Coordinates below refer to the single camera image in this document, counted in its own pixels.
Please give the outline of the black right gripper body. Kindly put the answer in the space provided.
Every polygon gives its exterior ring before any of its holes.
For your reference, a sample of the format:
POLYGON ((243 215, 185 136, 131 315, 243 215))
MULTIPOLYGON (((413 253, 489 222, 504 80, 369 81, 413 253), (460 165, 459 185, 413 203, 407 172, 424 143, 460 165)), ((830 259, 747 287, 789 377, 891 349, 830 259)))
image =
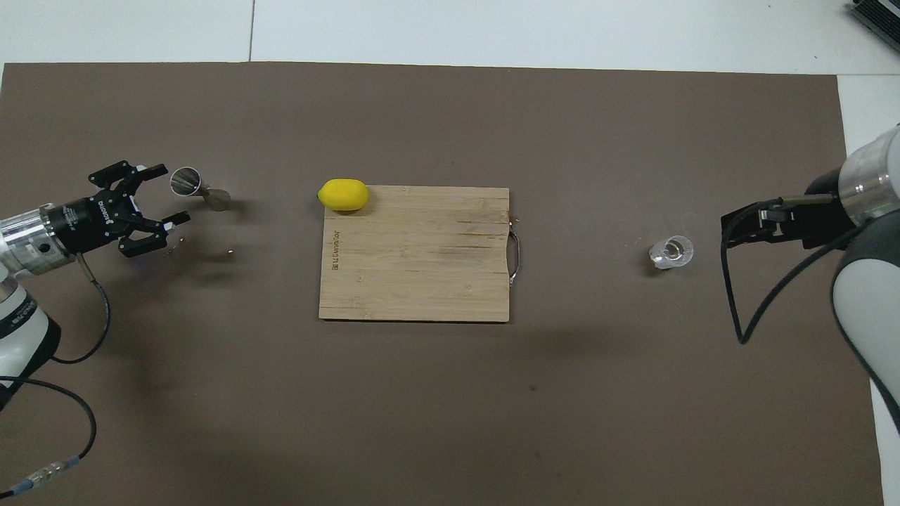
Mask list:
POLYGON ((815 249, 823 246, 856 227, 849 218, 838 196, 841 170, 832 171, 816 177, 806 187, 805 195, 825 195, 829 193, 835 199, 828 204, 797 206, 791 211, 793 219, 784 222, 780 231, 788 240, 801 240, 804 249, 815 249))

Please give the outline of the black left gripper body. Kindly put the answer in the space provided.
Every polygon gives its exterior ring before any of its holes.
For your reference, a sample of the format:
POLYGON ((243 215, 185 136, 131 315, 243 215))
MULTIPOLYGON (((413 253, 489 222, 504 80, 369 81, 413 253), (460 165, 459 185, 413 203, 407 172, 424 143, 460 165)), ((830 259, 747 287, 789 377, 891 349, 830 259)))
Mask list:
POLYGON ((67 253, 87 253, 129 236, 139 208, 126 193, 101 191, 94 196, 52 206, 43 220, 67 253))

